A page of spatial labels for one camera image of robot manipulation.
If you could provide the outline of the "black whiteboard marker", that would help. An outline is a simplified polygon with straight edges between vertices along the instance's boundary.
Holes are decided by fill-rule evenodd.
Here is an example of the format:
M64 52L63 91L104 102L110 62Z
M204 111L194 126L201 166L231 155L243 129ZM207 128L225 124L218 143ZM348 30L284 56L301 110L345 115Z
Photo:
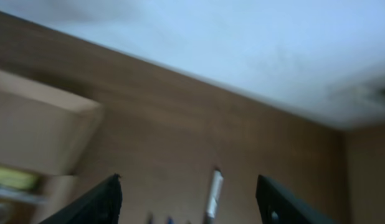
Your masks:
M215 168L212 176L211 187L207 200L203 224L213 224L217 214L219 198L221 195L224 176L219 168Z

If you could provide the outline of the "yellow tape roll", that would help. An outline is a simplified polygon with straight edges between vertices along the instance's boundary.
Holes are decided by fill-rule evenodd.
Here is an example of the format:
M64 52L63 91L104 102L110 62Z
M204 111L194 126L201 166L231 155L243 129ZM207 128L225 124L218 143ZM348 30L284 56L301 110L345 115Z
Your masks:
M0 224L6 224L12 219L13 207L10 203L0 203Z

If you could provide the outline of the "blue whiteboard marker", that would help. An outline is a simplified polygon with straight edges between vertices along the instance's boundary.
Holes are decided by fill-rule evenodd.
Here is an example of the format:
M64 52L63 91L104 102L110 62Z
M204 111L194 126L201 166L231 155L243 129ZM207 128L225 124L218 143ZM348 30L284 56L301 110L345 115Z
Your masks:
M0 197L35 205L45 204L47 201L46 198L41 195L34 195L20 190L13 190L4 187L0 187Z

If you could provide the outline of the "cardboard box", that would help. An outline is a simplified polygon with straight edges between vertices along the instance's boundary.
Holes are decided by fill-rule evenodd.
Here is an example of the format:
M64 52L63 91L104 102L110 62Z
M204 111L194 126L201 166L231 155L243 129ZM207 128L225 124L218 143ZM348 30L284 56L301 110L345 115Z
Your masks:
M0 164L42 174L44 198L21 223L39 223L67 205L70 173L103 116L96 101L0 70Z

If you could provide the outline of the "yellow highlighter marker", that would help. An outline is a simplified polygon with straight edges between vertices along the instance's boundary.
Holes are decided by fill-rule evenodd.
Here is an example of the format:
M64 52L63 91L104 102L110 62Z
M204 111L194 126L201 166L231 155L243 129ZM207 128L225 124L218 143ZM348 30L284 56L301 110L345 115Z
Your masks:
M17 190L33 189L39 176L21 170L0 166L0 186Z

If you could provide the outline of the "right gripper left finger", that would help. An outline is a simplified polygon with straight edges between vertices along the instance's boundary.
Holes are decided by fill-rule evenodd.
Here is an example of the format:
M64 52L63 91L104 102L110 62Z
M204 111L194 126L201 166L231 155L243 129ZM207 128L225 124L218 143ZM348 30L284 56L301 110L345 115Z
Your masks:
M123 196L113 174L39 224L118 224Z

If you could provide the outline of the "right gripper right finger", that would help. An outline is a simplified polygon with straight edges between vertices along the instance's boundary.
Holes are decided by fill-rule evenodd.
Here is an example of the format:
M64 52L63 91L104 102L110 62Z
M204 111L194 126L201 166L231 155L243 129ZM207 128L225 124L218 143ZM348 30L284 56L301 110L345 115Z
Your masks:
M255 198L263 224L334 224L270 177L259 175Z

